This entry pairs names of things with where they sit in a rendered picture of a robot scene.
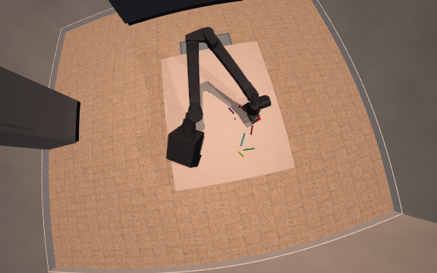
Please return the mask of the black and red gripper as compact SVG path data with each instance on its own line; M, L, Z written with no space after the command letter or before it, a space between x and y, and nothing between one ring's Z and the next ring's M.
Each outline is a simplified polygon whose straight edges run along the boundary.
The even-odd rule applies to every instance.
M252 113L251 111L249 111L249 108L248 108L249 105L250 105L250 102L242 105L241 108L247 113L247 117L250 119L251 123L255 124L257 121L261 120L261 118L258 118L260 116L260 114L255 115L256 112ZM247 109L248 109L248 111L247 111Z

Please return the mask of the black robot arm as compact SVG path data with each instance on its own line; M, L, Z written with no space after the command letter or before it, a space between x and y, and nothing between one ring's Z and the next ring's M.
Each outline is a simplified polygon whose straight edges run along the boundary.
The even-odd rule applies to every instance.
M191 106L189 106L185 119L183 119L179 133L180 137L194 139L196 122L203 119L203 111L200 106L199 42L205 42L207 44L208 48L222 63L241 90L244 91L243 94L247 97L247 100L250 101L249 110L252 113L256 112L259 114L261 109L271 106L272 103L269 96L259 96L259 93L237 66L211 27L201 28L192 33L188 33L185 35L185 40L187 44L187 75L189 102Z

